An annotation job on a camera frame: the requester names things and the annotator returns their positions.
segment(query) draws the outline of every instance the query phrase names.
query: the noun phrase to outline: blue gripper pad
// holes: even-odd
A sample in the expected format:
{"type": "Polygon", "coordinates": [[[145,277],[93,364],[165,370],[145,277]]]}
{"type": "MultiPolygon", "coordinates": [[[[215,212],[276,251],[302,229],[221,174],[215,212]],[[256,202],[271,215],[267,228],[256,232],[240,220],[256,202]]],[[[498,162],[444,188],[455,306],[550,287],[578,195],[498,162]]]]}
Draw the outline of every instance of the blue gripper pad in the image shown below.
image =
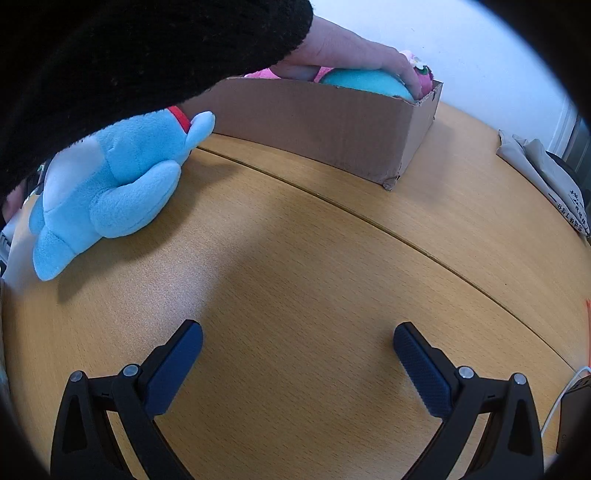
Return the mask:
{"type": "Polygon", "coordinates": [[[446,419],[452,412],[452,391],[441,372],[405,324],[394,330],[393,343],[394,351],[429,413],[446,419]]]}
{"type": "Polygon", "coordinates": [[[193,323],[146,385],[144,410],[150,418],[168,410],[202,347],[203,330],[201,325],[193,323]]]}

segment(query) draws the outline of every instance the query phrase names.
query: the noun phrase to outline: finger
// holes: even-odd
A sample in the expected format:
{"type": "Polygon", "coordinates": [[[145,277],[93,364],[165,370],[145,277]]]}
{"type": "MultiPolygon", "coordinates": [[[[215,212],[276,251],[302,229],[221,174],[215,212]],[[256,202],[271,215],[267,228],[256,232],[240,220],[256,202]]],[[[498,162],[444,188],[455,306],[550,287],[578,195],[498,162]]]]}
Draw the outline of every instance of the finger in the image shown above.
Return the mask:
{"type": "Polygon", "coordinates": [[[398,75],[415,100],[421,98],[421,83],[414,68],[407,58],[399,52],[391,55],[391,61],[386,63],[384,70],[390,74],[398,75]]]}

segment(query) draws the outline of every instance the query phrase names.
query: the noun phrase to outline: wooden table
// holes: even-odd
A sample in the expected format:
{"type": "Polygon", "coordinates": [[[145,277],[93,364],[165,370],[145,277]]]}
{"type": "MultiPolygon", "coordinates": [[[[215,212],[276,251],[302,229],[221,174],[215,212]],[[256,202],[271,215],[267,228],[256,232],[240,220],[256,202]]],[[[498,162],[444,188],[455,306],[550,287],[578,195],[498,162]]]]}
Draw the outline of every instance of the wooden table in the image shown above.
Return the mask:
{"type": "MultiPolygon", "coordinates": [[[[493,166],[492,141],[463,151],[477,144],[465,138],[473,135],[471,124],[485,139],[492,135],[442,106],[392,193],[294,155],[214,137],[204,148],[234,160],[194,151],[152,224],[101,240],[47,283],[34,275],[34,238],[23,220],[5,275],[3,314],[15,408],[36,451],[48,461],[72,371],[108,375],[141,362],[185,318],[203,325],[204,349],[158,425],[199,478],[401,477],[438,425],[391,348],[392,329],[406,320],[458,365],[496,378],[523,372],[543,421],[573,374],[562,357],[579,366],[586,356],[586,315],[571,300],[582,302],[591,287],[578,282],[588,280],[588,251],[541,195],[523,189],[517,172],[502,161],[493,166]],[[474,171],[492,176],[475,197],[486,175],[474,171]],[[471,180],[459,181],[460,173],[471,180]],[[506,206],[500,177],[522,188],[512,192],[514,207],[498,224],[503,230],[484,229],[475,218],[495,210],[490,202],[506,206]],[[433,191],[420,195],[429,184],[433,191]],[[502,189],[498,196],[494,188],[502,189]],[[570,282],[562,286],[568,297],[536,294],[548,282],[537,275],[556,265],[547,249],[538,270],[515,271],[537,264],[512,263],[522,247],[513,221],[528,212],[560,231],[547,232],[548,245],[565,242],[562,260],[578,265],[571,277],[565,267],[554,272],[555,280],[570,282]],[[453,264],[460,247],[465,258],[453,264]],[[506,261],[492,255],[503,250],[506,261]],[[482,251],[490,255],[478,258],[482,251]],[[480,273],[478,262],[484,267],[493,259],[501,264],[480,273]],[[498,295],[517,287],[507,298],[498,295]],[[559,314],[536,323],[523,313],[539,310],[527,304],[533,297],[559,314]]],[[[144,478],[117,434],[134,475],[144,478]]],[[[545,439],[550,454],[556,425],[545,439]]],[[[475,447],[473,438],[456,477],[475,447]]]]}

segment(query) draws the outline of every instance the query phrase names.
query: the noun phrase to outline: black sweater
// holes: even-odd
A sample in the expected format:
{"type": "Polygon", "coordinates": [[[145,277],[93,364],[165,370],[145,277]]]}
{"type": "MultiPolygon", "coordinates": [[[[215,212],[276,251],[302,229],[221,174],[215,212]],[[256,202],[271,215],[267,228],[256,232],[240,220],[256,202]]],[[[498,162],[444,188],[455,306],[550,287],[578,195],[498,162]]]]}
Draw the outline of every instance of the black sweater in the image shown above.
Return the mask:
{"type": "Polygon", "coordinates": [[[275,64],[313,16],[309,0],[37,3],[0,20],[0,199],[88,134],[275,64]]]}

